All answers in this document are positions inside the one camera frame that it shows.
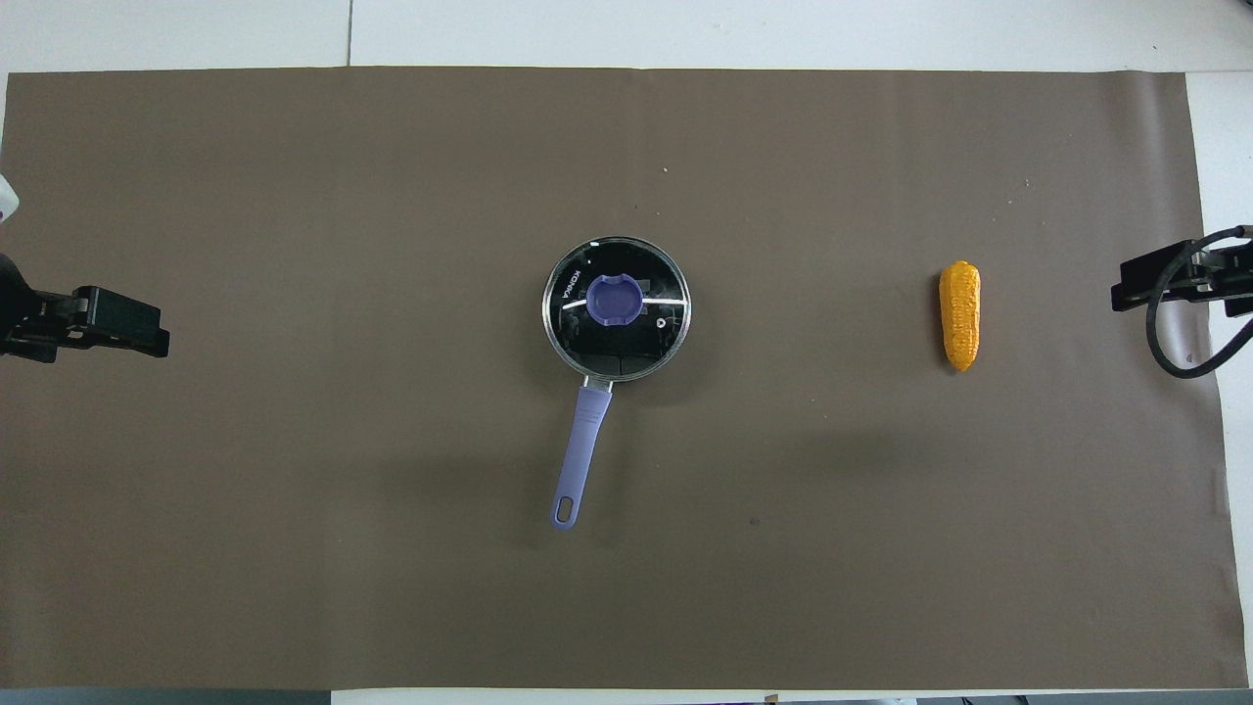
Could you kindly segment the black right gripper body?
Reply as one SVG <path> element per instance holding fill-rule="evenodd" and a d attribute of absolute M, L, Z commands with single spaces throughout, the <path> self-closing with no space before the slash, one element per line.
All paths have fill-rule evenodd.
<path fill-rule="evenodd" d="M 1252 244 L 1248 233 L 1213 233 L 1160 247 L 1119 264 L 1111 286 L 1115 312 L 1149 303 L 1153 291 L 1162 301 L 1210 303 L 1220 301 L 1225 316 L 1252 312 Z"/>

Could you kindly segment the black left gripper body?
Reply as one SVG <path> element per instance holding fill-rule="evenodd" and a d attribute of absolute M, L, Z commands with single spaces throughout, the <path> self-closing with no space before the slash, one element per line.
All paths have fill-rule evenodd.
<path fill-rule="evenodd" d="M 35 291 L 1 255 L 3 354 L 53 364 L 59 349 L 103 347 L 165 358 L 169 346 L 160 308 L 98 286 L 76 287 L 70 296 Z"/>

